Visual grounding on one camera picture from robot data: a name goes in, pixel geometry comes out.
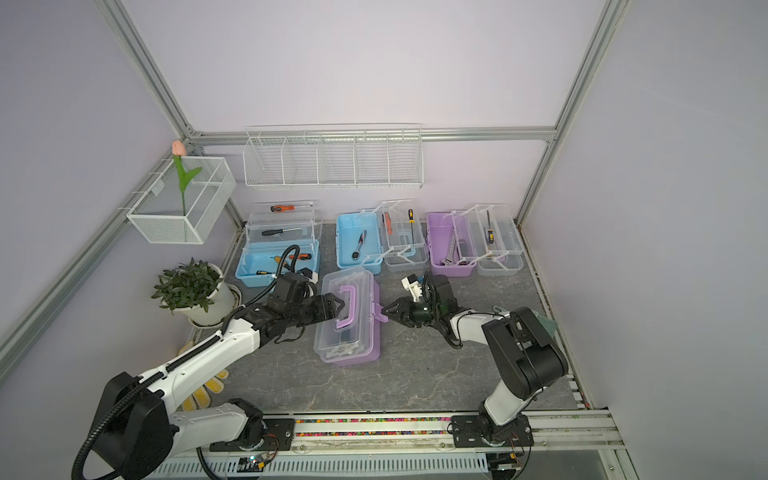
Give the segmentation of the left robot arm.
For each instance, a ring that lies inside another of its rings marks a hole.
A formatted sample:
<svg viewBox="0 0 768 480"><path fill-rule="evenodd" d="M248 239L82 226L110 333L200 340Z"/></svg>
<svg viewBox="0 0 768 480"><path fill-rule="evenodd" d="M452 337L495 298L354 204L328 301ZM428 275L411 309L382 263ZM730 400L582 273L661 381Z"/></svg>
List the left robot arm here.
<svg viewBox="0 0 768 480"><path fill-rule="evenodd" d="M202 343L140 375L116 375L105 385L75 455L72 478L83 478L90 453L111 467L109 479L143 479L180 452L217 442L244 450L267 444L262 411L242 398L189 414L179 408L206 381L287 329L334 320L345 306L333 293L318 293L314 280L302 273L280 274L264 292L225 316Z"/></svg>

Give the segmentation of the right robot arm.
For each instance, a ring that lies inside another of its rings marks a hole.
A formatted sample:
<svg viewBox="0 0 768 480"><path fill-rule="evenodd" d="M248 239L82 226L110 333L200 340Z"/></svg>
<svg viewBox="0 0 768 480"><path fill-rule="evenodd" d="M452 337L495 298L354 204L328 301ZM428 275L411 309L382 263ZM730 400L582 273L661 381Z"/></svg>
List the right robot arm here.
<svg viewBox="0 0 768 480"><path fill-rule="evenodd" d="M408 328L433 328L454 349L468 342L485 345L500 375L477 414L452 417L454 444L532 445L523 411L569 370L565 354L534 312L528 307L507 313L464 308L444 275L410 275L403 283L409 294L382 308L389 320Z"/></svg>

